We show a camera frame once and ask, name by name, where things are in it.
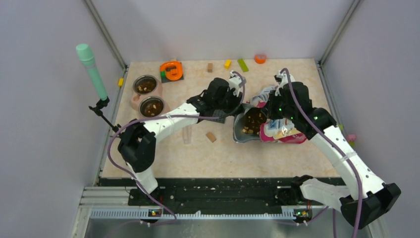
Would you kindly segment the pet food bag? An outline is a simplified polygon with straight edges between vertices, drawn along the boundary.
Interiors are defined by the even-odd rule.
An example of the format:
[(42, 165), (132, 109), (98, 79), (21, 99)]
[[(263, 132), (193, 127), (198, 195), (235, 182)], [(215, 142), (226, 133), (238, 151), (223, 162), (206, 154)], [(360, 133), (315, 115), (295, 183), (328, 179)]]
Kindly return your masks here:
[(299, 132), (289, 119), (268, 119), (262, 113), (269, 93), (277, 86), (269, 85), (250, 97), (243, 104), (243, 111), (236, 115), (233, 124), (233, 139), (238, 143), (252, 140), (261, 142), (277, 142), (287, 144), (302, 144), (307, 139)]

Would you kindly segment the clear plastic scoop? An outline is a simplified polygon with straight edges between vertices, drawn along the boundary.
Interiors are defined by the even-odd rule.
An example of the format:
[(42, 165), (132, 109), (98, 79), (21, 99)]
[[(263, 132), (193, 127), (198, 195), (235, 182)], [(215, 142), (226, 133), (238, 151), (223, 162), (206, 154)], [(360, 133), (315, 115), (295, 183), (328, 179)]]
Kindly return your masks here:
[(182, 128), (182, 138), (184, 144), (191, 144), (192, 142), (192, 126), (188, 125)]

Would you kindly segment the pink double bowl stand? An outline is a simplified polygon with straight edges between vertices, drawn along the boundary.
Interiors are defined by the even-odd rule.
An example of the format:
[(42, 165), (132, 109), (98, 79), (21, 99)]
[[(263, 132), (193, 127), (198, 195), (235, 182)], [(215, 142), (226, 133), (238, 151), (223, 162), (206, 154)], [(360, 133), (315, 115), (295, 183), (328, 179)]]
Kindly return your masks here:
[[(157, 86), (156, 90), (155, 90), (155, 91), (153, 91), (153, 92), (151, 92), (151, 93), (149, 93), (149, 94), (146, 94), (146, 95), (139, 95), (139, 94), (137, 94), (137, 93), (133, 92), (133, 95), (132, 95), (132, 97), (131, 97), (131, 99), (130, 99), (130, 106), (131, 106), (131, 108), (132, 108), (132, 109), (134, 109), (134, 110), (138, 113), (138, 115), (140, 116), (139, 111), (138, 111), (139, 104), (140, 104), (140, 103), (141, 103), (144, 99), (146, 99), (147, 97), (150, 97), (150, 96), (158, 96), (158, 97), (160, 97), (160, 98), (162, 98), (162, 99), (163, 99), (162, 94), (163, 94), (163, 87), (162, 87), (161, 82), (158, 80), (158, 86)], [(165, 101), (165, 100), (164, 100), (164, 102), (165, 102), (165, 109), (164, 109), (164, 111), (163, 111), (163, 113), (162, 113), (161, 115), (163, 115), (163, 114), (165, 114), (165, 113), (168, 113), (168, 112), (170, 111), (170, 107), (169, 107), (169, 105), (166, 103), (166, 101)]]

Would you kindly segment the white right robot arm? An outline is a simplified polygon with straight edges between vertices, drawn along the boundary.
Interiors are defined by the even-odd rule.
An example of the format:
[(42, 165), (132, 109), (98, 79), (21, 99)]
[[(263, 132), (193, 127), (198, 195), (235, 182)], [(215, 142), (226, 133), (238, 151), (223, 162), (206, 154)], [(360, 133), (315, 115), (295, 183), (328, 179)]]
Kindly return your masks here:
[(311, 176), (299, 177), (290, 191), (294, 203), (320, 202), (340, 211), (349, 224), (360, 230), (387, 213), (401, 195), (397, 184), (386, 183), (362, 161), (329, 111), (312, 106), (308, 87), (302, 82), (271, 90), (263, 112), (269, 119), (291, 121), (324, 154), (344, 182), (343, 186), (335, 186)]

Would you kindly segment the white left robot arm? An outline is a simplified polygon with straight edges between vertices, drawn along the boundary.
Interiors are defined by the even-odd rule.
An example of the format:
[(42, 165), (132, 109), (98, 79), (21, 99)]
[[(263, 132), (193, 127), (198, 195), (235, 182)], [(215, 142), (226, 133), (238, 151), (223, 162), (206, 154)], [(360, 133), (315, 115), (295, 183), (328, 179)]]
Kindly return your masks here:
[(140, 199), (147, 205), (158, 201), (158, 182), (152, 170), (156, 146), (173, 133), (199, 123), (214, 120), (215, 111), (227, 116), (238, 110), (242, 104), (246, 80), (237, 74), (228, 80), (213, 79), (201, 94), (189, 98), (174, 110), (142, 122), (131, 124), (120, 136), (117, 150), (129, 167), (129, 172), (141, 185)]

